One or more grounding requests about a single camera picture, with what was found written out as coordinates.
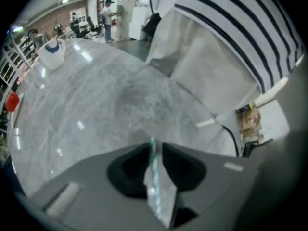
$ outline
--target gray marble surface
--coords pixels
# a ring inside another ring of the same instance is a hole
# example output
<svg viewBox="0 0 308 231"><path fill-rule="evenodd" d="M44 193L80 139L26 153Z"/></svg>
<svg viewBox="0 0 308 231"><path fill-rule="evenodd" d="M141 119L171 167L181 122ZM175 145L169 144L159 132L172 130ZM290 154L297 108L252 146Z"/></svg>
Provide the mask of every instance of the gray marble surface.
<svg viewBox="0 0 308 231"><path fill-rule="evenodd" d="M26 193L90 156L149 141L235 156L232 138L175 82L137 58L83 39L67 42L65 63L30 72L15 128L12 160Z"/></svg>

